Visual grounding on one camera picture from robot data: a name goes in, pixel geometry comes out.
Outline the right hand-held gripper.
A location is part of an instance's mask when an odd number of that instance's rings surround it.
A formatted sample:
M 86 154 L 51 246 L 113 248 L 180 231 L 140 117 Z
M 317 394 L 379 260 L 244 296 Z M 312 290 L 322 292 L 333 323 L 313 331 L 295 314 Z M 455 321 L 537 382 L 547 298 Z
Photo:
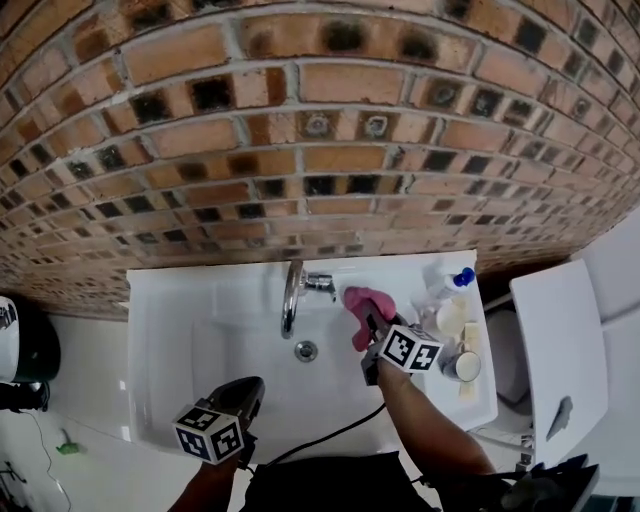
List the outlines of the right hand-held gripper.
M 379 311 L 371 299 L 363 303 L 370 343 L 361 361 L 367 386 L 378 384 L 378 361 L 385 360 L 410 375 L 425 374 L 435 365 L 444 344 L 399 313 Z

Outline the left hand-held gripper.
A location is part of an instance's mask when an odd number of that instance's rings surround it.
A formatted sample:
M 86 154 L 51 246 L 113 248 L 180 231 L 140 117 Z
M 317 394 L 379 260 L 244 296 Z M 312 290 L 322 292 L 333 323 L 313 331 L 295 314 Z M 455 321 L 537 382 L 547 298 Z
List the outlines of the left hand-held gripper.
M 234 456 L 247 466 L 257 438 L 249 432 L 265 394 L 264 380 L 244 377 L 217 387 L 209 396 L 184 408 L 172 422 L 181 450 L 218 466 Z

